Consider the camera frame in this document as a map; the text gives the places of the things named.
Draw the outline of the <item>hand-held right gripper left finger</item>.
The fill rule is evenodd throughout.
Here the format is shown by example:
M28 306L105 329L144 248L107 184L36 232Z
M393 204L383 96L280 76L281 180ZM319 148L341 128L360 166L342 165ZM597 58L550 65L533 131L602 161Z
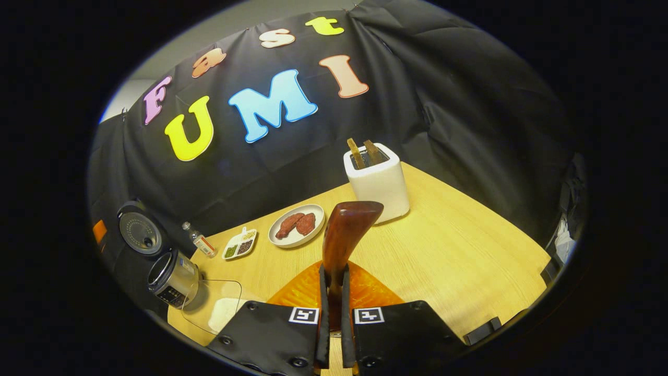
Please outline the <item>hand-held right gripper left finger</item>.
M267 302L244 302L208 350L247 371L317 375L329 366L329 307L320 262Z

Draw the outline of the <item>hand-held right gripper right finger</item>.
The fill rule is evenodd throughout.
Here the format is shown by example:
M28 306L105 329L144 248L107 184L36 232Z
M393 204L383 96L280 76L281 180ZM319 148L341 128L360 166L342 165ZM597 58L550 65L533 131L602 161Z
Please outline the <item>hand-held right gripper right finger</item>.
M466 352L466 343L424 300L401 300L354 263L343 276L343 364L354 374L444 375Z

